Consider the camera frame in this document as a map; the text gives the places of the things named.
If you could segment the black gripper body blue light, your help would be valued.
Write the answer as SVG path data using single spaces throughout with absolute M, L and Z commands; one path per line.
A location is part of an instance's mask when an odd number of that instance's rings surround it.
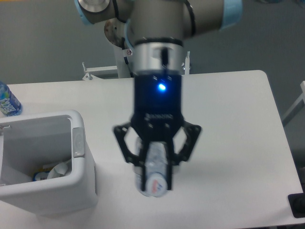
M 131 127 L 143 141 L 173 141 L 184 122 L 181 106 L 181 75 L 161 73 L 134 77 Z

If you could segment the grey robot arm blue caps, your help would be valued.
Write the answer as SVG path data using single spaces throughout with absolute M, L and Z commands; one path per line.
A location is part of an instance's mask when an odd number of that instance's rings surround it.
M 182 115 L 183 42 L 242 17 L 240 0 L 77 0 L 87 24 L 117 19 L 132 51 L 134 112 L 113 132 L 125 161 L 151 196 L 172 189 L 173 168 L 189 160 L 201 132 Z

